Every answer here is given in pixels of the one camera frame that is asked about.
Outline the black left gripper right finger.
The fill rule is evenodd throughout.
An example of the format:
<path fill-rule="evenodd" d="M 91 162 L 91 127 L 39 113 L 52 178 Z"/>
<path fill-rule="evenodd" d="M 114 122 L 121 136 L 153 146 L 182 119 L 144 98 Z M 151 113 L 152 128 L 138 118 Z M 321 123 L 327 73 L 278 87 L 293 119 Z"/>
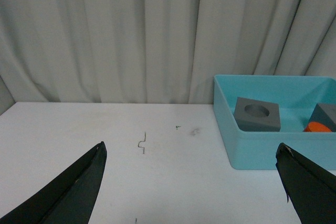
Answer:
<path fill-rule="evenodd" d="M 335 223 L 335 175 L 284 143 L 276 168 L 301 223 Z"/>

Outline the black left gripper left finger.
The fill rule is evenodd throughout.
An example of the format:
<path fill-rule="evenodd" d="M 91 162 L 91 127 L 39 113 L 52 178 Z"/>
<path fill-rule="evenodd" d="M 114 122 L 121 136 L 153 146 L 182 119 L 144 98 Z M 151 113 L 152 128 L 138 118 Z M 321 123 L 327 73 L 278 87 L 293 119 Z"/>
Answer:
<path fill-rule="evenodd" d="M 1 223 L 88 223 L 107 161 L 101 142 L 45 187 L 1 217 Z"/>

